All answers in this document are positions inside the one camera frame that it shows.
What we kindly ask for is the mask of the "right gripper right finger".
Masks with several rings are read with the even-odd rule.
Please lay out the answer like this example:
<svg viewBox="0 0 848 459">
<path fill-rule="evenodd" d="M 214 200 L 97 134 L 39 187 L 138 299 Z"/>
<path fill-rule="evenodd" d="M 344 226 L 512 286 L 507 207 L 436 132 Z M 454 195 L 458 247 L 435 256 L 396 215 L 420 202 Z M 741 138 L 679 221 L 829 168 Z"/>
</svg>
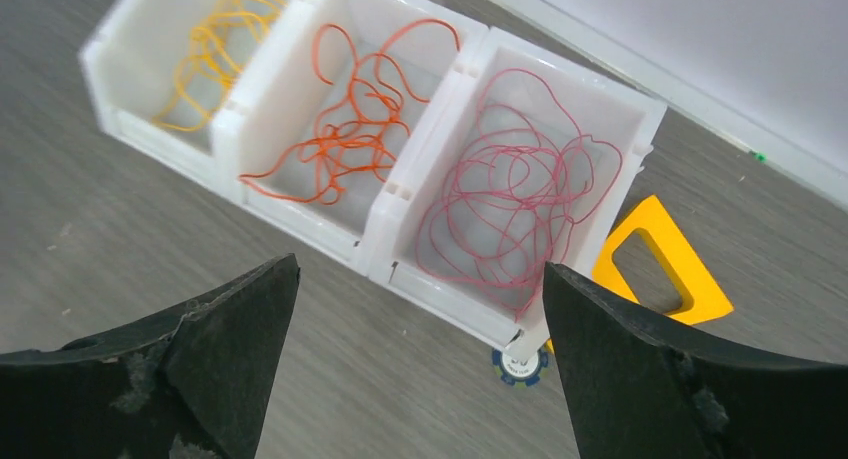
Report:
<svg viewBox="0 0 848 459">
<path fill-rule="evenodd" d="M 742 345 L 547 264 L 543 305 L 583 458 L 843 458 L 847 368 Z"/>
</svg>

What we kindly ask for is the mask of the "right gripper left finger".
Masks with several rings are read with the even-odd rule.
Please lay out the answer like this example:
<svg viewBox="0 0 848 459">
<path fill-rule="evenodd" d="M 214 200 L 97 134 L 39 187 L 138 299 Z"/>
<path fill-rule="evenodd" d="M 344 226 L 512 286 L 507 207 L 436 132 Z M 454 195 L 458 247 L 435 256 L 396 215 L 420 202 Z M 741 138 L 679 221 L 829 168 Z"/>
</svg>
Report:
<svg viewBox="0 0 848 459">
<path fill-rule="evenodd" d="M 273 258 L 53 351 L 1 357 L 5 458 L 252 458 L 300 283 Z"/>
</svg>

